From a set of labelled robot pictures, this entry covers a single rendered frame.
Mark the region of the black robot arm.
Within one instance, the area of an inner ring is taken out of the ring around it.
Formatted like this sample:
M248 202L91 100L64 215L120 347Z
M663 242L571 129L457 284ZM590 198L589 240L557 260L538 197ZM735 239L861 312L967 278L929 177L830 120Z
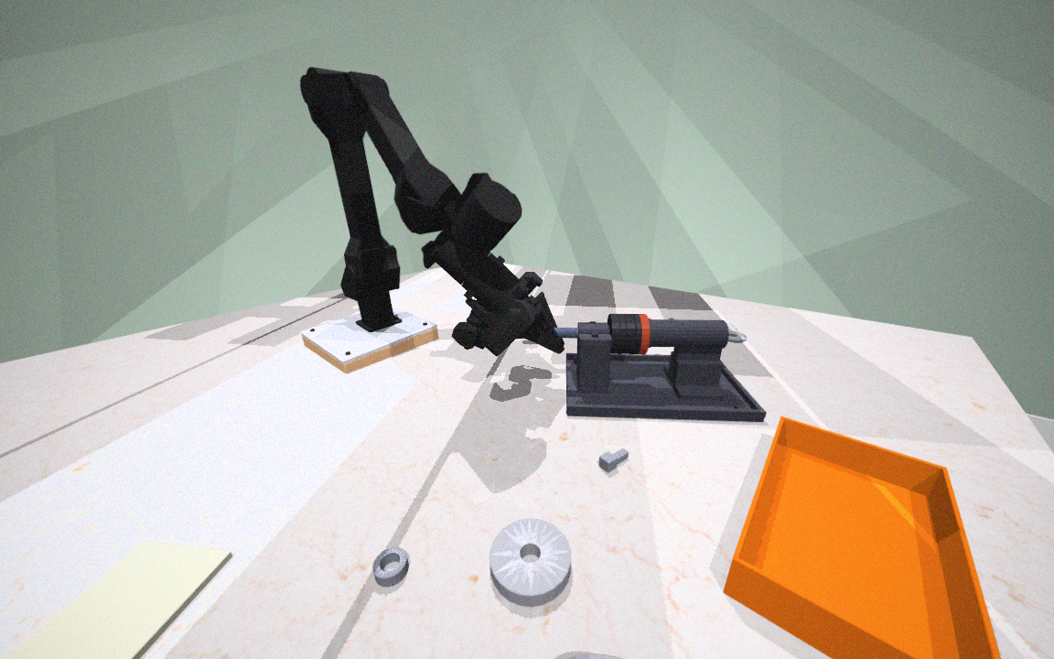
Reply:
M328 140L338 174L349 228L340 288L359 303L367 332L401 324L389 291L399 288L396 247L382 236L363 137L376 147L396 182L401 220L418 234L440 231L422 247L425 268L442 266L461 285L522 217L522 203L505 185L472 174L463 193L438 168L428 164L413 133L389 96L386 81L367 72L308 67L300 81L311 121ZM484 350L484 333L495 319L479 301L452 337L464 349Z

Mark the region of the beige flat bar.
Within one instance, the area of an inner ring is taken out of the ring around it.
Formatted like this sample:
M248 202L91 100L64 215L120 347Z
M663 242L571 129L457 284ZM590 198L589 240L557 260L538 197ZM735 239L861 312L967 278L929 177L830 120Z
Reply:
M5 659L141 659L232 557L144 541Z

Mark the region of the orange-red ring spacer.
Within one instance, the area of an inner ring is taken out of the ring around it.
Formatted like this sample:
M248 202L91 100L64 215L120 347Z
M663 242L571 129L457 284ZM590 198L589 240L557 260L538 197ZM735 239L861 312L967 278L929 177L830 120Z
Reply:
M639 314L641 319L641 347L639 354L647 354L650 346L650 322L647 314Z

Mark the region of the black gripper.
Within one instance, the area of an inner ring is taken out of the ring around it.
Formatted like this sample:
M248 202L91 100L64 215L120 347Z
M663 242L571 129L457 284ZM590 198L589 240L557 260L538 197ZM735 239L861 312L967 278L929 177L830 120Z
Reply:
M495 317L484 333L484 346L499 356L515 340L530 340L562 353L565 343L557 335L557 324L543 292L538 297L530 295L536 286L543 286L543 279L535 272L524 272L522 278L516 278L503 261L490 252L461 285L468 301L475 297Z

